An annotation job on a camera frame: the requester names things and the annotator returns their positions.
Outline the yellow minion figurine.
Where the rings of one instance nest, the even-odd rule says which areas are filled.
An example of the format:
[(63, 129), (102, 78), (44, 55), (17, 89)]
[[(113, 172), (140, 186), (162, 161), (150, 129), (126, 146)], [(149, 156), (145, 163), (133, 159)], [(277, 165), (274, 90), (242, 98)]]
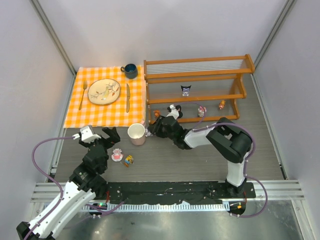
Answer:
[(134, 158), (131, 155), (128, 155), (124, 160), (124, 165), (128, 168), (131, 164), (134, 163)]

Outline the decorated ceramic plate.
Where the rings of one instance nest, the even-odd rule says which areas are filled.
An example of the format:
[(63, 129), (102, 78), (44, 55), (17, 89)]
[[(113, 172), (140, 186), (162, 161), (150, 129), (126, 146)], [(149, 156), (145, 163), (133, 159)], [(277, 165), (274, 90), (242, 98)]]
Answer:
[(121, 95), (121, 85), (114, 79), (100, 79), (89, 87), (87, 95), (92, 104), (110, 105)]

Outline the gold knife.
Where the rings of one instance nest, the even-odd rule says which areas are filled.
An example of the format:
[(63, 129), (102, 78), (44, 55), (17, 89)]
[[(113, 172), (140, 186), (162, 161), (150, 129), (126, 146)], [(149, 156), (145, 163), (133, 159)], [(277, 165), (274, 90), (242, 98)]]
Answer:
[(130, 111), (130, 98), (131, 98), (131, 90), (130, 86), (127, 83), (126, 84), (126, 113), (129, 113)]

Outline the dark blue mug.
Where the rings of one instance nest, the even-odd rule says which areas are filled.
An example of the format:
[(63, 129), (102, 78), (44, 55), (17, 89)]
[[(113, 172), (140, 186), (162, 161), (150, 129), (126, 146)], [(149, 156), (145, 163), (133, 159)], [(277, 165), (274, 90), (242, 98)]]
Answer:
[(135, 64), (130, 63), (127, 64), (126, 66), (122, 66), (120, 68), (121, 72), (124, 73), (124, 75), (128, 78), (128, 79), (134, 79), (138, 76), (138, 68)]

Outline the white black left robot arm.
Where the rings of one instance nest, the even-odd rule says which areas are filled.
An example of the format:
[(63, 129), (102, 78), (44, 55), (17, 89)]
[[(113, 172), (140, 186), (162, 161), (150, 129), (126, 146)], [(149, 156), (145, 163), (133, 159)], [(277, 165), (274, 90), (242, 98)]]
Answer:
[(90, 125), (71, 136), (71, 139), (87, 148), (87, 153), (65, 186), (61, 186), (51, 176), (48, 177), (57, 185), (59, 194), (38, 216), (29, 222), (22, 221), (17, 226), (21, 240), (54, 240), (82, 207), (106, 194), (108, 184), (102, 174), (108, 168), (108, 149), (120, 142), (121, 138), (115, 127), (104, 127), (102, 131), (107, 134), (107, 138), (94, 133)]

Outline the orange wooden shelf rack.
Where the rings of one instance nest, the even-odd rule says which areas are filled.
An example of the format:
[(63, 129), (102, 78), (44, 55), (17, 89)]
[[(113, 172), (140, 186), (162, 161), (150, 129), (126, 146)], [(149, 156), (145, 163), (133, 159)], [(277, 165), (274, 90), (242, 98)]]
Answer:
[[(240, 112), (238, 99), (245, 99), (247, 92), (243, 83), (243, 75), (255, 72), (254, 62), (249, 54), (240, 56), (205, 57), (172, 60), (145, 60), (143, 75), (146, 84), (146, 109), (150, 123), (153, 123), (151, 106), (155, 104), (179, 104), (183, 102), (222, 101), (230, 103), (233, 114), (226, 117), (238, 120)], [(201, 93), (198, 96), (177, 96), (166, 94), (163, 98), (154, 98), (150, 94), (150, 85), (200, 83), (205, 81), (232, 80), (230, 90), (226, 94)]]

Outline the black purple Kuromi figurine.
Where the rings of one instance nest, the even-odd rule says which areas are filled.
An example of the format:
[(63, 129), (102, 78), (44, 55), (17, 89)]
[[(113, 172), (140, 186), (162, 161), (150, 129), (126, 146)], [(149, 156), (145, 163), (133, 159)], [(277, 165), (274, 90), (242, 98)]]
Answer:
[(191, 85), (189, 85), (189, 86), (181, 85), (180, 86), (183, 97), (188, 97), (189, 96), (191, 87), (192, 87)]

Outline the pink mug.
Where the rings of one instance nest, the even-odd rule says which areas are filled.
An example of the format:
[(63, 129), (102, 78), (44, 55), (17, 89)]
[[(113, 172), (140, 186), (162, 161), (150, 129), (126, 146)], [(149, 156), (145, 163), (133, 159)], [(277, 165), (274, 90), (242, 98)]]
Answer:
[(146, 141), (146, 129), (141, 123), (133, 123), (127, 129), (128, 137), (131, 143), (135, 146), (141, 146)]

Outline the Winnie the Pooh figurine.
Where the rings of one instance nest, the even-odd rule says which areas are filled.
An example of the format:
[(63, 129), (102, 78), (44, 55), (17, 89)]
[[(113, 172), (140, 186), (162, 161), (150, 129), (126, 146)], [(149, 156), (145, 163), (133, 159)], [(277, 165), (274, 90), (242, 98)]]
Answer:
[(223, 99), (223, 100), (219, 103), (218, 108), (219, 108), (220, 110), (222, 110), (222, 109), (224, 109), (225, 105), (226, 105), (226, 101)]

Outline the pink white round figurine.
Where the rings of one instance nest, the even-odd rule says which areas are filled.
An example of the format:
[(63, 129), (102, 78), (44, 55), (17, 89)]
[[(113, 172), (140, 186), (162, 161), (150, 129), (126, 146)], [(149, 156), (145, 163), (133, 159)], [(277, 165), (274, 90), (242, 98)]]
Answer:
[(120, 162), (123, 159), (124, 155), (122, 153), (122, 150), (120, 148), (115, 148), (112, 150), (111, 159), (114, 162)]

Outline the purple bunny figurine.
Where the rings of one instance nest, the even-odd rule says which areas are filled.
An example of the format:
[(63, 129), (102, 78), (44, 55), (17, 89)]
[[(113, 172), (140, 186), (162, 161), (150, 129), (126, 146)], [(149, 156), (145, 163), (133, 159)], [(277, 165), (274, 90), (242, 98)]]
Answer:
[(146, 132), (145, 132), (145, 136), (146, 136), (146, 137), (151, 137), (151, 136), (153, 136), (153, 134), (152, 134), (151, 132), (149, 132), (149, 131), (146, 131)]

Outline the black haired girl figurine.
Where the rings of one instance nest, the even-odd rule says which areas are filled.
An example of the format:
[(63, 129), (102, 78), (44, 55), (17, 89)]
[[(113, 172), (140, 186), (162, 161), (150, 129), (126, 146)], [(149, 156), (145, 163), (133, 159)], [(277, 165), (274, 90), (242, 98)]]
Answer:
[(179, 114), (179, 119), (183, 117), (183, 113), (182, 113), (182, 107), (180, 105), (176, 105), (175, 109), (178, 111)]

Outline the orange checkered cloth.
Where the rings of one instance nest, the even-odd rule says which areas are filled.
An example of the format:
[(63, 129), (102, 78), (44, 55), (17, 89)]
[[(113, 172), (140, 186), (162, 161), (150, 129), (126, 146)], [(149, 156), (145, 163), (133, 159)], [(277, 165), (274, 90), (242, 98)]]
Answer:
[(77, 71), (64, 128), (128, 127), (146, 119), (144, 68), (128, 79), (121, 67), (81, 67)]

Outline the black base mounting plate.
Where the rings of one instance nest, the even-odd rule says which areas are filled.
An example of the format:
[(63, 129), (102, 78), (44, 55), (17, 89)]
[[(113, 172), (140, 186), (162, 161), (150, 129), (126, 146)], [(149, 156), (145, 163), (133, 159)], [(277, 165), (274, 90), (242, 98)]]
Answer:
[(220, 204), (223, 199), (254, 199), (254, 185), (246, 182), (241, 190), (224, 181), (109, 182), (112, 204), (191, 205)]

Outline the pink My Melody figurine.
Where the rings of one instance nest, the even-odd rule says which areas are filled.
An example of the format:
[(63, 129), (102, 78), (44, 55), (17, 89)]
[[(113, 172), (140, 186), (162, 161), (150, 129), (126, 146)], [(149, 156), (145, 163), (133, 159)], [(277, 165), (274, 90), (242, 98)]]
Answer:
[(205, 114), (206, 114), (206, 112), (207, 112), (207, 109), (206, 109), (206, 107), (204, 107), (204, 106), (201, 106), (201, 105), (200, 105), (200, 106), (198, 107), (198, 109), (197, 109), (197, 115), (198, 115), (199, 118), (204, 117)]

